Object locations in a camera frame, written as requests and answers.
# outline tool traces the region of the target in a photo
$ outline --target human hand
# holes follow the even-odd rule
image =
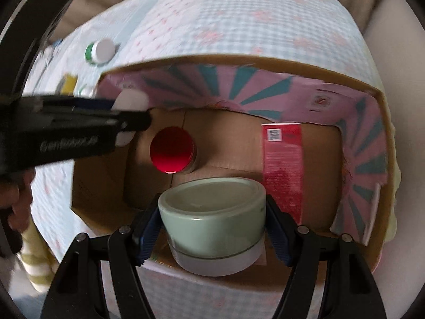
[[[34,177],[34,168],[26,170],[23,174],[25,187],[21,190],[12,182],[0,183],[0,208],[12,207],[13,214],[8,217],[8,223],[11,229],[20,233],[29,226],[32,203],[31,183]]]

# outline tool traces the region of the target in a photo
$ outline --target white wall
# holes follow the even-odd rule
[[[402,172],[397,234],[375,271],[388,319],[399,319],[425,282],[425,31],[405,0],[384,0],[365,39],[388,97]]]

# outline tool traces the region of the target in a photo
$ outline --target robotic arm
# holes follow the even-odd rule
[[[113,102],[108,100],[22,97],[39,50],[71,1],[0,0],[0,177],[3,179],[20,183],[23,169],[112,151],[120,131],[143,131],[150,125],[149,113],[111,112]],[[425,0],[406,1],[425,27]],[[10,213],[10,210],[0,210],[1,257],[16,254],[22,247],[20,234],[12,231],[7,223]],[[269,197],[266,228],[278,257],[292,266],[290,280],[273,318],[306,317],[319,260],[328,260],[320,318],[385,318],[379,292],[355,243],[349,238],[319,237],[308,229],[300,231],[294,224],[286,214],[276,211],[273,198]],[[143,263],[140,255],[149,257],[149,248],[143,241],[154,242],[160,226],[154,201],[131,227],[111,236],[89,239],[79,234],[58,270],[46,299],[43,318],[64,318],[64,313],[73,313],[67,309],[76,310],[76,304],[81,305],[84,312],[78,310],[74,313],[76,316],[70,318],[108,317],[103,291],[98,288],[76,289],[73,296],[67,294],[66,297],[58,293],[65,282],[63,279],[69,276],[81,278],[84,286],[91,280],[101,287],[96,266],[100,260],[110,260],[113,279],[125,279],[117,284],[114,281],[123,318],[154,318],[134,274],[134,265]],[[75,254],[80,255],[77,271],[67,268],[66,262]],[[352,269],[351,263],[357,266]],[[130,297],[125,295],[129,291],[133,291]],[[82,301],[87,298],[92,302]],[[64,308],[62,312],[60,308],[54,311],[58,305]],[[25,319],[1,283],[0,316]]]

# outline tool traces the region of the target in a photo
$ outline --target cardboard box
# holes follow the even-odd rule
[[[388,109],[382,93],[358,80],[314,66],[291,61],[253,56],[191,56],[152,61],[120,70],[154,68],[171,63],[251,65],[254,67],[317,78],[370,92],[378,101],[387,135],[388,184],[383,186],[377,218],[368,246],[360,246],[370,266],[378,262],[393,200],[394,140]],[[130,223],[135,209],[144,209],[155,193],[194,179],[216,176],[248,177],[262,180],[262,127],[269,121],[255,116],[222,110],[152,109],[149,130],[138,133],[128,148],[110,155],[77,160],[74,170],[73,210],[90,228],[111,233]],[[149,145],[154,135],[166,126],[180,126],[194,138],[200,165],[194,172],[169,175],[151,164]],[[336,127],[302,124],[303,136],[303,224],[324,235],[341,198],[341,135]],[[169,267],[179,267],[171,256],[165,234],[161,234],[153,258]],[[266,241],[267,266],[252,265],[231,276],[214,279],[231,287],[258,290],[281,289],[290,270],[276,259]],[[323,281],[326,265],[321,265],[318,281]]]

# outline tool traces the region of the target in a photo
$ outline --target light green container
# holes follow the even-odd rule
[[[230,257],[254,246],[264,234],[266,190],[254,180],[187,182],[166,190],[158,207],[169,244],[191,257]]]

